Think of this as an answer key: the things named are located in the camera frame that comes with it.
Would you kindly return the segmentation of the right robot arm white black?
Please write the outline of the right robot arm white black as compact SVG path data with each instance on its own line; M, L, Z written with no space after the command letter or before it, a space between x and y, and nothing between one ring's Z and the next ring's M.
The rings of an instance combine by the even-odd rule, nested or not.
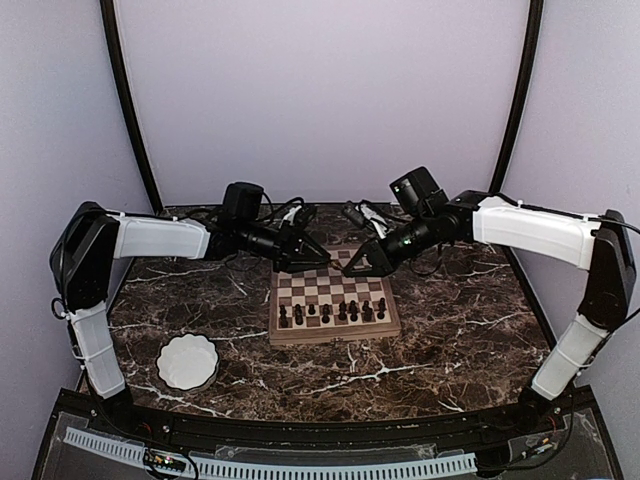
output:
M636 314L630 308L637 278L631 229L616 210L569 213L469 190L446 202L421 202L407 224L362 244L342 273L386 277L424 251L456 242L508 247L585 272L582 299L533 376L533 395L511 410L511 426L530 434L549 416L546 400L557 398Z

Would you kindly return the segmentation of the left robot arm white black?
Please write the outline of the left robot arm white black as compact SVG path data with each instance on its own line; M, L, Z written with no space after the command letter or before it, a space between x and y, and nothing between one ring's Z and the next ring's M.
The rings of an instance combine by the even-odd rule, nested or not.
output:
M301 199L277 226L261 217L261 205L232 201L181 215L154 216L107 210L96 202L79 206L49 257L57 295L53 316L66 323L72 351L90 391L106 401L103 421L120 436L141 427L140 412L124 399L128 386L117 360L108 317L113 264L132 268L194 261L220 264L246 253L268 260L275 272L324 268L329 253L306 230L315 214Z

